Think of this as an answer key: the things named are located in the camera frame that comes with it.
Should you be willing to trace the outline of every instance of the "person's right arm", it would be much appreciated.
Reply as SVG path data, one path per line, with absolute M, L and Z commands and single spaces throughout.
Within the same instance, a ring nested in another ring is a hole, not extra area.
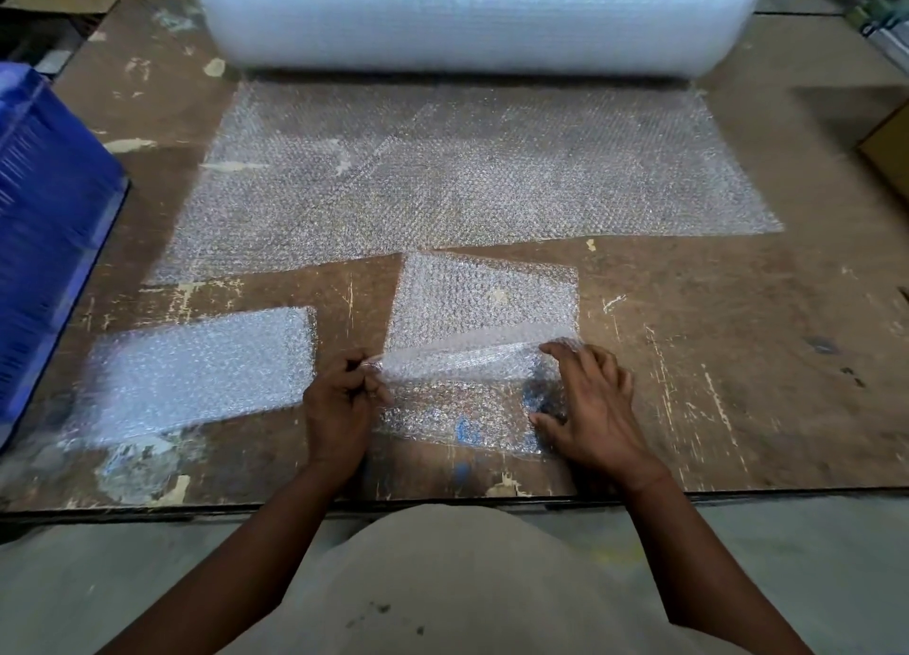
M 531 421 L 569 460 L 612 480 L 641 538 L 669 620 L 755 655 L 811 655 L 647 448 L 631 408 L 632 375 L 596 346 L 540 349 L 559 362 L 568 421 Z

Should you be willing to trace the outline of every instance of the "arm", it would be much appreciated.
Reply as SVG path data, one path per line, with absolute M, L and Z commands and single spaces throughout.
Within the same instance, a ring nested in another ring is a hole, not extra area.
M 359 366 L 365 357 L 339 357 L 306 390 L 306 467 L 99 655 L 208 655 L 280 604 L 329 502 L 363 459 L 377 403 L 388 398 Z
M 599 347 L 541 350 L 559 361 L 569 418 L 531 420 L 562 455 L 618 487 L 669 620 L 755 655 L 811 655 L 647 449 L 632 413 L 632 375 Z

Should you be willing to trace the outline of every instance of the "forearm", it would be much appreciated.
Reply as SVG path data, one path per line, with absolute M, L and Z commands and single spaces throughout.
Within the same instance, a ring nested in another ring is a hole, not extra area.
M 754 655 L 811 655 L 668 471 L 624 501 L 673 624 Z
M 101 653 L 223 648 L 280 603 L 335 491 L 321 469 L 301 471 Z

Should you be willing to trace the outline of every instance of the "brown cardboard box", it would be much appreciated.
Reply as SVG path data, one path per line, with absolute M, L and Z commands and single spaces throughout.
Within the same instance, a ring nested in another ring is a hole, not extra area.
M 858 150 L 909 200 L 909 102 L 881 122 Z

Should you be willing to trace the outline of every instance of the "person's left hand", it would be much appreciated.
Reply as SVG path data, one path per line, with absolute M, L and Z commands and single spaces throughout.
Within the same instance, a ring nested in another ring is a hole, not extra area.
M 308 466 L 319 469 L 335 490 L 363 460 L 377 408 L 391 403 L 377 371 L 362 365 L 367 356 L 363 349 L 336 356 L 303 393 Z

